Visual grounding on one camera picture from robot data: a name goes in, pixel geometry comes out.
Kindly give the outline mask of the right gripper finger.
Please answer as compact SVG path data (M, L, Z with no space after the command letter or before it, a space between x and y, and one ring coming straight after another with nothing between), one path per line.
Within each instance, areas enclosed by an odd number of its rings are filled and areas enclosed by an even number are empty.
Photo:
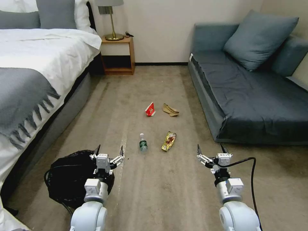
M220 147L222 149L222 154L221 154L222 156L224 156L224 157L232 157L233 156L233 154L230 153L228 151L228 149L223 144L220 144Z
M197 159L207 168L213 169L215 166L215 157L207 157L202 154L199 144L197 145Z

